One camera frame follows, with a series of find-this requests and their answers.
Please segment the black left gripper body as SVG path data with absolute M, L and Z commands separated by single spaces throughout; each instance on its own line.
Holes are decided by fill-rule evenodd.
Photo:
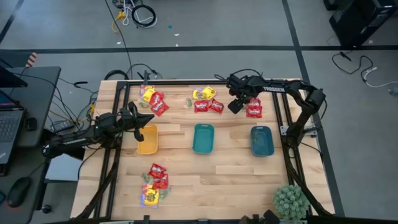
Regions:
M 127 108 L 121 108 L 119 111 L 121 115 L 121 126 L 124 131 L 131 130 L 134 133 L 134 137 L 137 141 L 142 142 L 144 136 L 140 132 L 140 120 L 139 115 L 141 114 L 137 110 L 137 106 L 133 101 L 127 104 Z

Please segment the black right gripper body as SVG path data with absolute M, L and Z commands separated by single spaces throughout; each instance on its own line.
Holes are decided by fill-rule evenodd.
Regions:
M 249 103 L 251 99 L 246 88 L 248 76 L 245 75 L 239 78 L 238 76 L 231 74 L 227 80 L 228 82 L 226 86 L 229 88 L 229 94 L 236 97 L 235 100 L 228 104 L 228 108 L 234 114 L 237 114 L 244 108 L 245 104 Z

